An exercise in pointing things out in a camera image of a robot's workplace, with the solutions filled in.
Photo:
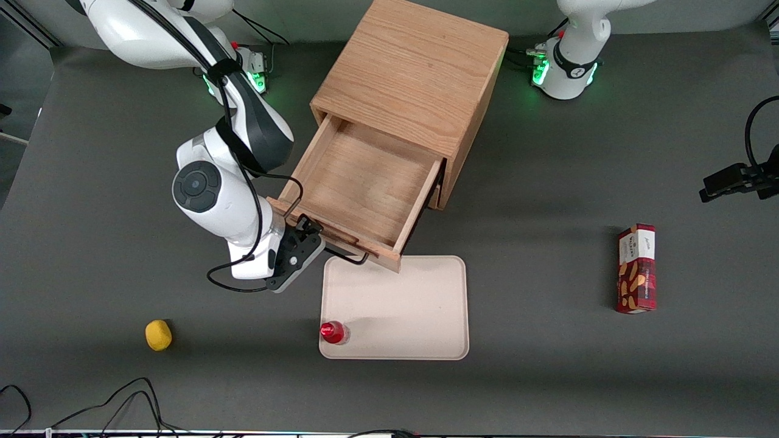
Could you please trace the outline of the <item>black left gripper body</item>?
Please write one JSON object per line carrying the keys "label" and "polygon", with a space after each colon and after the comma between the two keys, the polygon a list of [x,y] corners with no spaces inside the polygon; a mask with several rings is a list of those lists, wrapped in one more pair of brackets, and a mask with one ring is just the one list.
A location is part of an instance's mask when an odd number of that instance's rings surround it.
{"label": "black left gripper body", "polygon": [[767,200],[778,194],[778,160],[768,160],[746,169],[746,192],[756,192],[760,200]]}

